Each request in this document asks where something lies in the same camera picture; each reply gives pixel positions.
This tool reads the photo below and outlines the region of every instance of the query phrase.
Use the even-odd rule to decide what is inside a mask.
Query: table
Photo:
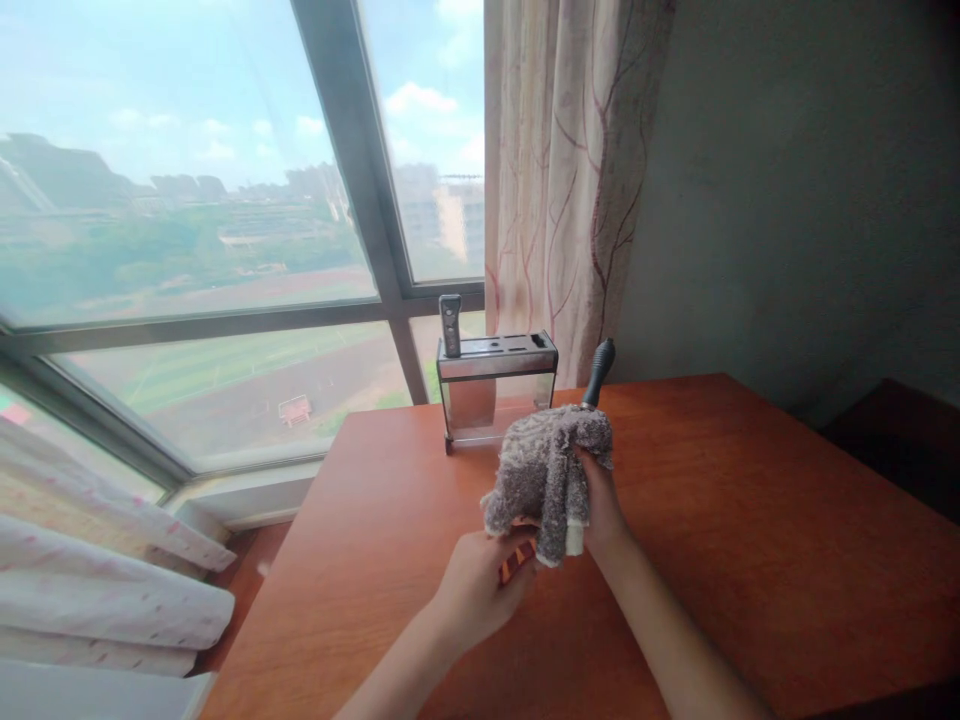
[[[782,717],[960,674],[956,526],[725,375],[608,386],[601,408],[631,527]],[[444,456],[439,406],[350,415],[203,717],[336,712],[482,527],[496,467],[492,449]],[[540,573],[422,717],[667,713],[587,555]]]

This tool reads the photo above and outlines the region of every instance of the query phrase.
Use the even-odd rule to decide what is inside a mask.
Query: white curtain
[[[549,331],[557,387],[616,333],[674,12],[485,3],[487,331]]]
[[[3,418],[0,473],[201,568],[222,570],[235,559]],[[4,508],[0,515],[0,656],[182,676],[196,651],[214,645],[230,621],[230,593],[25,521],[15,511]]]

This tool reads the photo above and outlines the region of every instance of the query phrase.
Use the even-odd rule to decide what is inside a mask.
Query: window pane
[[[417,317],[410,319],[413,342],[417,346],[417,358],[423,369],[423,381],[431,403],[440,402],[440,381],[437,378],[437,343],[440,341],[440,317]],[[460,313],[460,337],[484,337],[486,320],[482,310]]]
[[[483,2],[364,0],[415,281],[483,276]]]
[[[12,324],[376,296],[288,3],[14,0],[0,66]]]
[[[0,385],[0,418],[56,445],[91,472],[147,502],[155,503],[163,497],[163,488],[3,385]],[[0,475],[3,472],[0,459]]]
[[[209,472],[324,452],[348,413],[410,404],[385,322],[59,356]]]

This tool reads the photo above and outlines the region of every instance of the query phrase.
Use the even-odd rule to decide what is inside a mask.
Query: stainless steel knife block
[[[437,344],[447,454],[455,445],[496,442],[519,418],[550,407],[559,353],[546,330],[464,339],[459,356]]]

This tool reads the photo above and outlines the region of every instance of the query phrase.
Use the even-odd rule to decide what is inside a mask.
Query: window sill
[[[166,507],[211,537],[288,522],[303,504],[320,462],[207,480],[184,488]]]

